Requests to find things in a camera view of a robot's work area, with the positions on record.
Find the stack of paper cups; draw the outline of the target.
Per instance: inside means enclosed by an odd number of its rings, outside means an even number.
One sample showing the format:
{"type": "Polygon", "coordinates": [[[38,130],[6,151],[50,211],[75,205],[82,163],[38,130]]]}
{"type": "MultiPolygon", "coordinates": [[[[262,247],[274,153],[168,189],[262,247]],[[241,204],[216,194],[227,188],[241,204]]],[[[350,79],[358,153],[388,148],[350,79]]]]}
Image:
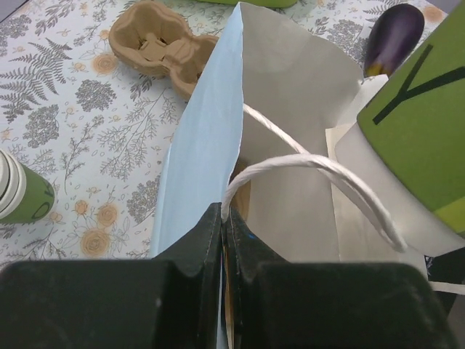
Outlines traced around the stack of paper cups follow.
{"type": "Polygon", "coordinates": [[[47,180],[1,150],[1,224],[38,221],[49,213],[54,199],[47,180]]]}

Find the white paper carry bag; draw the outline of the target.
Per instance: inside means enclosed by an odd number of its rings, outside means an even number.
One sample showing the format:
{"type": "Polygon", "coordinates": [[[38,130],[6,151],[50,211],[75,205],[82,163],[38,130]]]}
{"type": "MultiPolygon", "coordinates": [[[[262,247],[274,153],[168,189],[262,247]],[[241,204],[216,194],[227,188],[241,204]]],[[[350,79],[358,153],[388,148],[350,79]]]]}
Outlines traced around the white paper carry bag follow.
{"type": "Polygon", "coordinates": [[[271,10],[237,5],[166,154],[152,247],[162,253],[212,204],[237,211],[289,262],[394,262],[417,269],[435,295],[463,286],[428,281],[373,189],[335,147],[390,77],[364,80],[331,42],[271,10]]]}

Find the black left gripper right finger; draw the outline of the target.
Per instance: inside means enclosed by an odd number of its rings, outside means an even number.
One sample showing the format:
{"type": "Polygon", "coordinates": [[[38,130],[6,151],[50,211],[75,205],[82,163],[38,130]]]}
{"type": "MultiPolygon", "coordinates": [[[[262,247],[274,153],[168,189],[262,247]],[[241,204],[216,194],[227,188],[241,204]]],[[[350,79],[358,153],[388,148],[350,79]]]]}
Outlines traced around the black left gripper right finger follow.
{"type": "Polygon", "coordinates": [[[232,210],[225,223],[236,348],[457,348],[423,275],[394,262],[289,262],[232,210]]]}

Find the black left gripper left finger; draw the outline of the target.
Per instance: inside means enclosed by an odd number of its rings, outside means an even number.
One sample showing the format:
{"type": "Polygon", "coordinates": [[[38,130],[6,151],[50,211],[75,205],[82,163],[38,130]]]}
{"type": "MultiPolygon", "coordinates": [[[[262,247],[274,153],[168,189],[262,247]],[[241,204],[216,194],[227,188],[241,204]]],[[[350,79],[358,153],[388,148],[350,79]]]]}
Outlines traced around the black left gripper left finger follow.
{"type": "Polygon", "coordinates": [[[3,348],[215,348],[221,207],[152,259],[16,262],[1,272],[3,348]]]}

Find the green paper coffee cup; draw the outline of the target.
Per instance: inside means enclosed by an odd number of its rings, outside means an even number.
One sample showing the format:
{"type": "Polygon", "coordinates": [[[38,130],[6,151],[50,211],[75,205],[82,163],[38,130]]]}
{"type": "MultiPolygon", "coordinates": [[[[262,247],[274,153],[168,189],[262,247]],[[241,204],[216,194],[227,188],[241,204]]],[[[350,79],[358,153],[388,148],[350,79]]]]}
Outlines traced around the green paper coffee cup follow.
{"type": "Polygon", "coordinates": [[[359,112],[335,153],[410,247],[431,257],[464,247],[463,4],[359,112]]]}

